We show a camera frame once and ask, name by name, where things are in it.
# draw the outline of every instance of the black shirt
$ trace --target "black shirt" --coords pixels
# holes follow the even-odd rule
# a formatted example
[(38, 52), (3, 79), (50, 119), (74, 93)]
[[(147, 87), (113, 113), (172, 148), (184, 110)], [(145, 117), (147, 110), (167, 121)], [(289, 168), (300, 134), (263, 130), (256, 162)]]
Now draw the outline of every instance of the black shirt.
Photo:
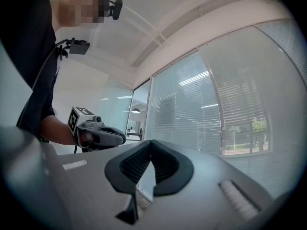
[[(47, 55), (55, 46), (49, 0), (15, 0), (5, 8), (1, 40), (15, 67), (31, 87)], [(57, 52), (50, 56), (33, 89), (21, 128), (40, 137), (40, 122), (54, 115), (53, 87), (56, 81)]]

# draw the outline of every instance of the hand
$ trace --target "hand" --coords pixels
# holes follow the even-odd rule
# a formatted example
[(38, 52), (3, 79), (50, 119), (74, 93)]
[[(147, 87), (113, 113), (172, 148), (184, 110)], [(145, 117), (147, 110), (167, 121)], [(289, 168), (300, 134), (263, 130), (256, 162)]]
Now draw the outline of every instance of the hand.
[(80, 132), (80, 142), (83, 147), (88, 146), (93, 141), (93, 135), (86, 131)]

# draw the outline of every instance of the window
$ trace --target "window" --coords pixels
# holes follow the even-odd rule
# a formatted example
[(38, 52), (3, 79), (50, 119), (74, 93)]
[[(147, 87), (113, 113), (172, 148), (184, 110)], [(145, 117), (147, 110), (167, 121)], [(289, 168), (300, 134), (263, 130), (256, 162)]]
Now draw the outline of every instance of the window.
[(257, 27), (285, 51), (307, 85), (307, 45), (304, 35), (295, 22), (290, 20), (272, 21), (257, 24)]
[(106, 126), (125, 133), (133, 90), (124, 83), (108, 78), (98, 104), (98, 115)]
[(225, 160), (273, 197), (290, 190), (306, 157), (307, 92), (295, 65), (255, 26), (199, 51), (222, 104)]
[(130, 107), (125, 144), (144, 140), (143, 135), (147, 113), (147, 99), (149, 88), (150, 80), (142, 84), (133, 92), (133, 100)]
[(196, 50), (152, 77), (145, 139), (220, 155), (219, 106), (208, 70)]

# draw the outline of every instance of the black cable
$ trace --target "black cable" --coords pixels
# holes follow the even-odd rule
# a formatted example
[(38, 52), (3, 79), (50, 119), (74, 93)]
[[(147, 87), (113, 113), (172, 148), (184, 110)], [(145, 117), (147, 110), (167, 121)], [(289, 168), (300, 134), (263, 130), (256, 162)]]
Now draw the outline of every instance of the black cable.
[[(45, 64), (46, 64), (46, 62), (48, 61), (48, 59), (49, 59), (50, 56), (52, 55), (53, 51), (57, 48), (57, 46), (59, 46), (60, 44), (65, 43), (65, 42), (68, 42), (68, 41), (71, 42), (71, 40), (69, 40), (69, 39), (65, 39), (65, 40), (63, 40), (63, 41), (60, 41), (59, 43), (55, 44), (54, 47), (51, 49), (49, 55), (46, 57), (46, 59), (45, 59), (45, 61), (43, 62), (42, 66), (40, 67), (39, 72), (38, 72), (38, 74), (37, 74), (37, 76), (36, 76), (36, 78), (35, 78), (35, 80), (34, 80), (34, 82), (33, 82), (33, 84), (32, 84), (32, 87), (31, 87), (32, 90), (34, 89), (34, 87), (35, 87), (35, 85), (36, 85), (36, 82), (37, 82), (37, 80), (38, 80), (38, 78), (39, 78), (39, 76), (40, 76), (40, 74), (41, 74), (41, 72), (42, 72), (42, 70), (43, 70), (43, 68), (44, 68), (44, 66), (45, 66)], [(29, 104), (29, 100), (28, 100), (27, 103), (25, 104), (24, 109), (23, 109), (23, 111), (22, 111), (21, 114), (20, 114), (20, 117), (19, 117), (19, 121), (18, 121), (17, 127), (20, 127), (20, 124), (21, 124), (21, 122), (22, 122), (22, 120), (23, 120), (23, 117), (24, 117), (24, 113), (25, 113), (25, 111), (27, 110), (27, 107), (28, 107), (28, 104)]]

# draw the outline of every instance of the man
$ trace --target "man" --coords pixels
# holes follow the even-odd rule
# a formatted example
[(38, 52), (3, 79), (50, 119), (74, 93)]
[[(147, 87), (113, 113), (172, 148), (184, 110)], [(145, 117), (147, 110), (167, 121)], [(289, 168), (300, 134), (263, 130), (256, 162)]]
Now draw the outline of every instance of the man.
[[(4, 10), (2, 43), (19, 73), (32, 86), (55, 46), (55, 32), (62, 27), (101, 22), (107, 16), (108, 0), (12, 0)], [(68, 125), (54, 116), (52, 98), (57, 73), (54, 51), (37, 80), (20, 127), (38, 139), (42, 136), (63, 145), (75, 145)], [(82, 145), (91, 138), (82, 134)]]

